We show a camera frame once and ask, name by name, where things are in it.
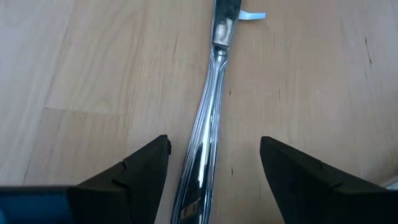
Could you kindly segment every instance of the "wooden table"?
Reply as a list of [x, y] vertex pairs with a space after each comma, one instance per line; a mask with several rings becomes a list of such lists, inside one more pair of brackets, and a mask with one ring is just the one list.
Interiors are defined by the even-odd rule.
[[[168, 223], [208, 67], [211, 0], [0, 0], [0, 184], [77, 184], [160, 134]], [[248, 0], [226, 72], [212, 223], [282, 223], [272, 136], [398, 173], [398, 1]]]

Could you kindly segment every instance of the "knife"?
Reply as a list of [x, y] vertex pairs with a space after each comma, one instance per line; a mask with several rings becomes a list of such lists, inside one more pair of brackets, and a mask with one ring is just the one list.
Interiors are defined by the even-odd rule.
[[208, 223], [215, 177], [221, 99], [229, 48], [238, 19], [265, 19], [241, 11], [241, 0], [215, 0], [205, 88], [188, 145], [172, 210], [172, 224]]

